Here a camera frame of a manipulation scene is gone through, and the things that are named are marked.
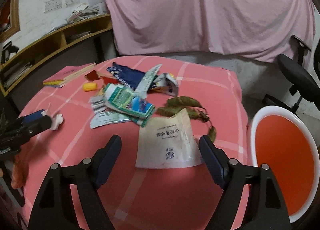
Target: round logo on bag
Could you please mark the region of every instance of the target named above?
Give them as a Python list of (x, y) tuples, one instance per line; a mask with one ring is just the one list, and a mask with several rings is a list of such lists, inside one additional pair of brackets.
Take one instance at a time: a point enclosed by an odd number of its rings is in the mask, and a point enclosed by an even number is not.
[(166, 160), (167, 159), (172, 159), (173, 157), (174, 157), (174, 153), (173, 152), (168, 152)]

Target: yellow bottle cap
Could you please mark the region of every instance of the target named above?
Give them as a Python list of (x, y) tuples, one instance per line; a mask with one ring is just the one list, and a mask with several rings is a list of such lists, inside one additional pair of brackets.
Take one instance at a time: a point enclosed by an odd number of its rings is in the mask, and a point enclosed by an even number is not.
[(85, 83), (82, 87), (83, 91), (88, 92), (88, 91), (94, 91), (98, 89), (98, 84), (97, 83)]

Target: notebook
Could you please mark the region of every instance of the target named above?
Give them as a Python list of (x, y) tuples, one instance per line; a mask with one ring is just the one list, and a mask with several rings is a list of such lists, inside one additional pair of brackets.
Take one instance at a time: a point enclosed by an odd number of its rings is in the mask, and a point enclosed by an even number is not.
[(66, 66), (58, 73), (44, 80), (43, 84), (54, 87), (63, 87), (66, 83), (87, 72), (94, 66), (95, 63), (85, 64), (83, 66)]

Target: pink tablecloth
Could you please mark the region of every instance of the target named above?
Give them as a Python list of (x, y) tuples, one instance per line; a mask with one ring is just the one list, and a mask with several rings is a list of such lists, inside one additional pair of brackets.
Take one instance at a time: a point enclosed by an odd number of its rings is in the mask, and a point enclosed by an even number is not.
[[(217, 128), (217, 147), (223, 148), (231, 158), (247, 163), (247, 115), (241, 104), (241, 89), (233, 72), (222, 68), (185, 63), (178, 60), (128, 56), (112, 59), (95, 67), (106, 72), (115, 61), (142, 71), (162, 63), (160, 72), (177, 77), (179, 95), (194, 97), (207, 109)], [(82, 75), (63, 88), (45, 87), (24, 108), (22, 115), (39, 109), (60, 110), (65, 123), (58, 131), (45, 131), (23, 146), (22, 155), (29, 159), (29, 174), (24, 194), (23, 213), (30, 217), (32, 205), (51, 164), (62, 166), (79, 163), (102, 148), (113, 134), (122, 139), (122, 150), (99, 196), (115, 228), (121, 230), (195, 230), (204, 229), (213, 214), (222, 190), (214, 184), (204, 164), (186, 169), (135, 168), (139, 127), (132, 123), (106, 125), (90, 129), (94, 114), (88, 99), (94, 92), (84, 92)], [(147, 100), (157, 107), (163, 106), (167, 95), (151, 93)], [(208, 131), (208, 125), (191, 121), (194, 136), (198, 139)], [(76, 187), (71, 187), (79, 224), (88, 226), (80, 207)], [(234, 222), (239, 227), (244, 215), (248, 188), (244, 189), (241, 205)]]

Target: white bucket rim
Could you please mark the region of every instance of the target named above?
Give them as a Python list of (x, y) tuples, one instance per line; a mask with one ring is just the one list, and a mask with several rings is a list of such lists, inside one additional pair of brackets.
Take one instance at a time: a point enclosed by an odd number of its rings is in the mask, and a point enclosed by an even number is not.
[(250, 125), (251, 129), (250, 129), (250, 143), (249, 144), (250, 144), (250, 155), (251, 155), (251, 160), (252, 160), (253, 166), (255, 166), (255, 167), (258, 166), (258, 161), (257, 161), (257, 157), (256, 157), (256, 146), (255, 146), (255, 135), (256, 135), (257, 126), (263, 118), (265, 118), (266, 116), (270, 116), (270, 115), (279, 115), (279, 116), (287, 118), (288, 120), (293, 122), (302, 131), (302, 133), (306, 137), (306, 139), (309, 143), (311, 152), (312, 152), (312, 156), (313, 156), (315, 173), (314, 173), (311, 192), (310, 192), (306, 202), (304, 203), (304, 205), (296, 213), (289, 216), (290, 223), (293, 223), (293, 222), (297, 221), (299, 218), (301, 218), (303, 216), (303, 214), (308, 210), (308, 208), (310, 207), (310, 205), (316, 195), (316, 191), (318, 189), (318, 184), (319, 184), (319, 177), (320, 177), (320, 161), (319, 161), (318, 149), (317, 149), (316, 143), (315, 143), (310, 131), (308, 130), (306, 125), (296, 115), (294, 115), (289, 110), (284, 109), (279, 106), (274, 106), (274, 105), (265, 106), (265, 107), (261, 108), (255, 114), (255, 116), (252, 119), (251, 125)]

